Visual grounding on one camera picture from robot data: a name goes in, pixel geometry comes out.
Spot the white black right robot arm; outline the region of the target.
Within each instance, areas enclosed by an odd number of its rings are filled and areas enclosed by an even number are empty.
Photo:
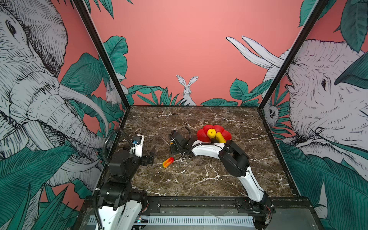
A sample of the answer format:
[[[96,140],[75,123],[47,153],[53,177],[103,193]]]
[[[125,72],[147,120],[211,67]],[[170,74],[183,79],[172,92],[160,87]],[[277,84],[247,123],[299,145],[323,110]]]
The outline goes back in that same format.
[[[180,153],[188,158],[206,156],[220,160],[226,171],[238,178],[243,185],[253,211],[266,214],[273,211],[269,195],[252,172],[248,155],[235,142],[202,141],[193,137],[186,139],[177,130],[173,130],[168,137],[171,140],[172,154]]]

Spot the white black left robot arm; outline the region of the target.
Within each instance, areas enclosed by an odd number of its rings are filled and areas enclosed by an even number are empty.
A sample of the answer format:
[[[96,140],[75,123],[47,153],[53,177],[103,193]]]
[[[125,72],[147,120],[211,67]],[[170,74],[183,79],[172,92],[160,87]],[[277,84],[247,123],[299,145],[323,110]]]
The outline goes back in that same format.
[[[126,148],[114,153],[109,169],[112,178],[94,195],[97,230],[141,230],[148,218],[140,214],[149,207],[145,190],[133,189],[131,180],[138,168],[154,163],[156,149],[139,157]]]

